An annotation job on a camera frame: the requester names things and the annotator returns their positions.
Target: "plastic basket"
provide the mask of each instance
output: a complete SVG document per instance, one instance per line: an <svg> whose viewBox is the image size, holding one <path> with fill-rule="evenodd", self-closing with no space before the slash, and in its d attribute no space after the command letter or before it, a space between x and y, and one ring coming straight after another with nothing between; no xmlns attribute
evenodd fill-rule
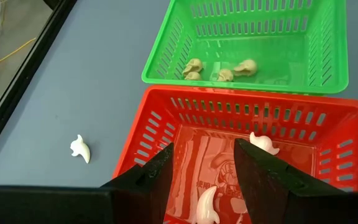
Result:
<svg viewBox="0 0 358 224"><path fill-rule="evenodd" d="M267 135L291 165L358 191L358 101L189 86L152 86L140 103L114 177L175 143L167 221L190 222L218 185L221 223L249 223L233 159L235 138Z"/></svg>
<svg viewBox="0 0 358 224"><path fill-rule="evenodd" d="M204 81L183 79L191 58ZM256 75L216 82L248 58ZM171 0L142 73L146 83L316 95L348 78L346 0Z"/></svg>

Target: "blue table surface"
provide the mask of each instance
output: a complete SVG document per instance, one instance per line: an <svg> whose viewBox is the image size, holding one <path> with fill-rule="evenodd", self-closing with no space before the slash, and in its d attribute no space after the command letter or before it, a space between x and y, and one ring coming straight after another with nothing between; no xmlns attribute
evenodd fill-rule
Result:
<svg viewBox="0 0 358 224"><path fill-rule="evenodd" d="M0 135L0 184L98 187L111 178L168 3L78 0ZM347 1L347 28L350 84L336 96L358 99L358 1ZM89 164L71 156L77 134Z"/></svg>

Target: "yellow cable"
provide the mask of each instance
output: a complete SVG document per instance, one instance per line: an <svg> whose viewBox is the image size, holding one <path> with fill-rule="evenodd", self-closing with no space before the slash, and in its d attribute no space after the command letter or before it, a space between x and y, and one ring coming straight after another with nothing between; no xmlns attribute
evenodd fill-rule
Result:
<svg viewBox="0 0 358 224"><path fill-rule="evenodd" d="M25 46L27 46L27 44L29 44L29 43L35 41L36 39L37 39L37 38L33 38L33 39L27 41L25 44L21 45L18 49L14 50L13 52L11 52L10 54L8 54L7 56L3 57L2 59L0 59L0 63L1 63L3 60L7 59L8 57L10 57L10 56L16 54L18 51L22 50Z"/></svg>

